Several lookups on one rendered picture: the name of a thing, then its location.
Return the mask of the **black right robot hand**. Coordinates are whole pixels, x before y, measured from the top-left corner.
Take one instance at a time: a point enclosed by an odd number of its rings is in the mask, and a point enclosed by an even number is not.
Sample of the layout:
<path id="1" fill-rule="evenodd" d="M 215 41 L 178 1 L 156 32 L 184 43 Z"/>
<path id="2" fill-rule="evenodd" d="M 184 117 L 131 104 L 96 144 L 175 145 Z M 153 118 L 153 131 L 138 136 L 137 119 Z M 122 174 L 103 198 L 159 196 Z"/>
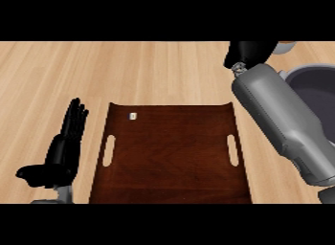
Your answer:
<path id="1" fill-rule="evenodd" d="M 224 67 L 230 69 L 242 62 L 246 68 L 264 63 L 274 52 L 277 41 L 231 41 L 224 58 Z"/>

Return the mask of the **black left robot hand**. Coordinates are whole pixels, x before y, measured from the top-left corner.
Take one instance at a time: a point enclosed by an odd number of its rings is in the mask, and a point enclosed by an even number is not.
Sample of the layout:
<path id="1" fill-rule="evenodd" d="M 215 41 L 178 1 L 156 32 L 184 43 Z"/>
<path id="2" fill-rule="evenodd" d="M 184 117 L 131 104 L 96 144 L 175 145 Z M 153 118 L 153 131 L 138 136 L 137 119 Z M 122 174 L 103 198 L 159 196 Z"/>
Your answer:
<path id="1" fill-rule="evenodd" d="M 16 177 L 26 181 L 31 188 L 51 189 L 69 186 L 78 174 L 81 142 L 88 110 L 81 99 L 70 100 L 59 134 L 53 137 L 45 162 L 25 166 L 16 171 Z"/>

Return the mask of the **grey metal pot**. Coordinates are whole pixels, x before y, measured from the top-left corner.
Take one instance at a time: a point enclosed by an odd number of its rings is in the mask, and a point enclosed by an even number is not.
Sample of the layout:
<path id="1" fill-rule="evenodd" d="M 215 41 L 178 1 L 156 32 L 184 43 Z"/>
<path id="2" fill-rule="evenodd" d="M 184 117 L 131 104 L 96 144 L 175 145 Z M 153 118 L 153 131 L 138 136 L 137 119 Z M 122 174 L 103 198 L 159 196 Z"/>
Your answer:
<path id="1" fill-rule="evenodd" d="M 326 138 L 335 147 L 335 65 L 301 65 L 280 71 L 280 76 L 317 114 Z"/>

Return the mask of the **dark brown wooden tray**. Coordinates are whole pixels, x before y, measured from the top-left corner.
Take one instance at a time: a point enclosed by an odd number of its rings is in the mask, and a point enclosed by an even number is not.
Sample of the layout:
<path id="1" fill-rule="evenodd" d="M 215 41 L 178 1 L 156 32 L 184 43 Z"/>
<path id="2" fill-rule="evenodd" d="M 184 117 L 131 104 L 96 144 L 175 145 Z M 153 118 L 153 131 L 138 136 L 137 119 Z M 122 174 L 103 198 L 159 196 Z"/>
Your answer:
<path id="1" fill-rule="evenodd" d="M 137 120 L 129 120 L 129 113 Z M 103 139 L 112 163 L 96 167 L 91 204 L 248 204 L 242 164 L 230 164 L 237 137 L 233 104 L 109 105 Z"/>

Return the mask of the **pale grey round object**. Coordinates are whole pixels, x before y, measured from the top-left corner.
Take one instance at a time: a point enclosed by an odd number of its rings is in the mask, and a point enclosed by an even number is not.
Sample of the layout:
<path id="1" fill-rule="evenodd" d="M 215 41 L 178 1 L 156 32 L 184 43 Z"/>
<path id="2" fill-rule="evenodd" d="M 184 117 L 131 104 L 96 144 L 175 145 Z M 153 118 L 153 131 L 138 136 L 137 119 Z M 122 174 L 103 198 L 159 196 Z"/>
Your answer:
<path id="1" fill-rule="evenodd" d="M 280 42 L 276 46 L 273 54 L 274 55 L 286 54 L 292 50 L 295 44 L 296 44 L 295 41 Z"/>

